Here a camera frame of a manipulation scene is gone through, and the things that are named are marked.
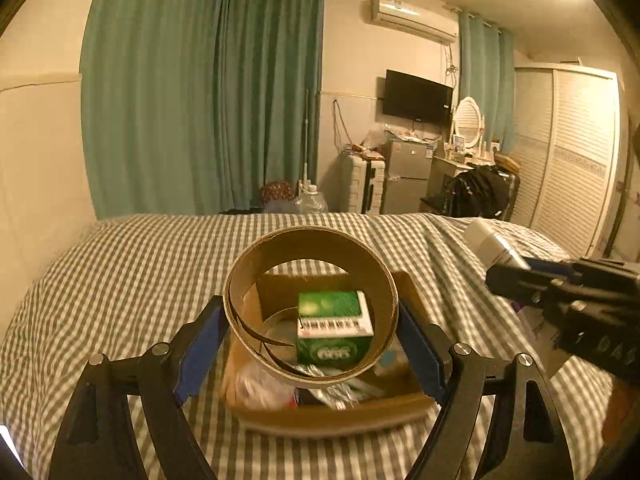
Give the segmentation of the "operator hand orange glove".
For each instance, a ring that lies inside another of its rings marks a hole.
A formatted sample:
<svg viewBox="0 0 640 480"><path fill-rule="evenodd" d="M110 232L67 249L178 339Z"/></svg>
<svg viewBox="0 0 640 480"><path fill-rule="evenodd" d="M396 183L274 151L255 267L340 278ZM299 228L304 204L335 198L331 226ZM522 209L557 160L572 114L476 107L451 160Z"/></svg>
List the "operator hand orange glove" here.
<svg viewBox="0 0 640 480"><path fill-rule="evenodd" d="M618 377L614 378L612 394L608 399L608 408L601 430L605 445L612 445L620 438L623 424L638 399L638 385L624 382Z"/></svg>

